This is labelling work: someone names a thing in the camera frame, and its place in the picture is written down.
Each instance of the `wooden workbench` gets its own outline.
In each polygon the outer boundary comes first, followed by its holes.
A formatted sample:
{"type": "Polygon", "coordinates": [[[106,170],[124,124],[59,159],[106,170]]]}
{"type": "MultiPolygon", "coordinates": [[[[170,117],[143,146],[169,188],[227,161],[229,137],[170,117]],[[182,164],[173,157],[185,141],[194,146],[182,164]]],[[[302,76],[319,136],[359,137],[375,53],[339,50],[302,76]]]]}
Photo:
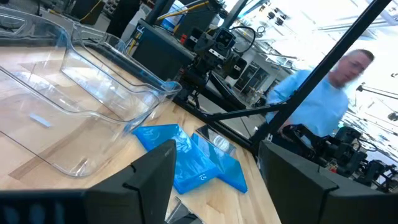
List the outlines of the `wooden workbench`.
{"type": "MultiPolygon", "coordinates": [[[[34,64],[48,58],[42,54],[44,48],[29,50],[26,48],[0,49],[2,61],[0,65],[10,70],[27,72],[34,64]]],[[[60,60],[62,54],[52,52],[52,60],[60,60]]],[[[129,74],[114,66],[118,72],[129,74]]],[[[160,117],[146,122],[146,125],[179,124],[190,136],[196,128],[204,123],[199,119],[171,103],[160,117]]],[[[88,188],[111,176],[129,165],[132,161],[145,154],[145,149],[133,135],[127,137],[128,143],[103,167],[94,174],[84,178],[73,178],[65,175],[44,162],[42,159],[23,148],[18,143],[0,134],[0,187],[2,189],[72,189],[88,188]]],[[[250,152],[235,144],[235,158],[241,163],[248,192],[242,194],[228,184],[213,179],[184,195],[172,190],[168,214],[174,208],[177,196],[183,204],[196,213],[207,224],[273,224],[280,223],[275,207],[259,170],[250,152]]]]}

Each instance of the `light blue shirt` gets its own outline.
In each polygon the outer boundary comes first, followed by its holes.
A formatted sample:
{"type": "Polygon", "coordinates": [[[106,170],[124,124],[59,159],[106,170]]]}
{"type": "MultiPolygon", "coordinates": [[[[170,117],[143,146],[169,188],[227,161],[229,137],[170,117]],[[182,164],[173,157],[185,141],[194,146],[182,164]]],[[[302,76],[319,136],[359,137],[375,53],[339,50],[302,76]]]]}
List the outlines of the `light blue shirt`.
{"type": "MultiPolygon", "coordinates": [[[[311,70],[300,70],[288,76],[269,92],[268,103],[279,103],[289,99],[309,76],[311,70]]],[[[317,136],[331,134],[348,109],[348,97],[342,89],[333,87],[328,75],[312,90],[289,118],[292,124],[304,124],[317,136]]],[[[269,122],[274,117],[267,113],[269,122]]]]}

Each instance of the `clear plastic bin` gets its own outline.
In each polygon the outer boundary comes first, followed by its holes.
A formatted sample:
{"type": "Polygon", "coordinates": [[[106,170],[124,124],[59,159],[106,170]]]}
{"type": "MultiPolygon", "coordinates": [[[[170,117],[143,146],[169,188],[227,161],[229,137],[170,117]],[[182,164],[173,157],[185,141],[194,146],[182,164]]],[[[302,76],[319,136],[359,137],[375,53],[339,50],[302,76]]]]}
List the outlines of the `clear plastic bin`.
{"type": "Polygon", "coordinates": [[[150,119],[158,117],[182,89],[178,82],[161,80],[130,57],[126,52],[126,44],[114,35],[74,23],[71,40],[81,56],[99,66],[127,88],[136,89],[148,85],[142,83],[149,83],[156,88],[157,93],[161,94],[161,104],[151,114],[150,119]]]}
{"type": "Polygon", "coordinates": [[[75,177],[112,158],[164,98],[151,85],[120,84],[57,24],[3,7],[0,77],[0,131],[75,177]]]}

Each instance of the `blue plastic bag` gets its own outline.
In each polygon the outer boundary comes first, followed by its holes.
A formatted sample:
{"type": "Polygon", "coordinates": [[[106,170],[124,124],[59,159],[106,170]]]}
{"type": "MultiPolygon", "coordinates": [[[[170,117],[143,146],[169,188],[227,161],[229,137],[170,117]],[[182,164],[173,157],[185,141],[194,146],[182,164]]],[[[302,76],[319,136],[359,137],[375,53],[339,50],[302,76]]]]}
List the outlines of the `blue plastic bag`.
{"type": "Polygon", "coordinates": [[[192,140],[198,145],[199,149],[202,150],[214,164],[216,164],[217,168],[219,168],[221,173],[217,177],[220,180],[226,182],[242,193],[246,193],[248,191],[239,161],[195,133],[192,134],[192,140]]]}
{"type": "Polygon", "coordinates": [[[178,124],[140,127],[133,131],[147,151],[166,140],[177,145],[174,187],[184,194],[220,174],[218,168],[180,128],[178,124]]]}

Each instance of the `wooden table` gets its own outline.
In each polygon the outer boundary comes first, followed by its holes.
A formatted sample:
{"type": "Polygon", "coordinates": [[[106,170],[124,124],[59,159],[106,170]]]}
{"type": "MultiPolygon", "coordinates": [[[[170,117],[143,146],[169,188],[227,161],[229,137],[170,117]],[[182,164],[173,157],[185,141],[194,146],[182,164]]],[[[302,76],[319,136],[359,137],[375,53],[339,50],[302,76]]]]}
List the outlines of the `wooden table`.
{"type": "MultiPolygon", "coordinates": [[[[25,48],[0,49],[2,62],[0,65],[10,70],[31,70],[37,62],[45,60],[48,55],[45,48],[36,50],[25,48]]],[[[52,55],[52,60],[62,59],[62,54],[52,55]]],[[[115,65],[112,67],[136,82],[134,77],[115,65]]],[[[171,103],[160,117],[146,122],[146,125],[179,124],[191,135],[196,128],[204,123],[171,103]]],[[[18,143],[0,134],[0,187],[2,189],[75,189],[88,188],[129,165],[132,161],[145,154],[145,149],[133,135],[127,137],[128,143],[118,151],[107,163],[94,174],[84,178],[73,178],[44,162],[18,143]]],[[[175,189],[170,196],[167,216],[175,207],[177,196],[183,204],[196,213],[207,224],[271,224],[280,223],[275,207],[259,170],[250,152],[235,144],[234,155],[241,167],[248,185],[248,192],[240,193],[219,179],[210,180],[184,195],[175,189]]]]}

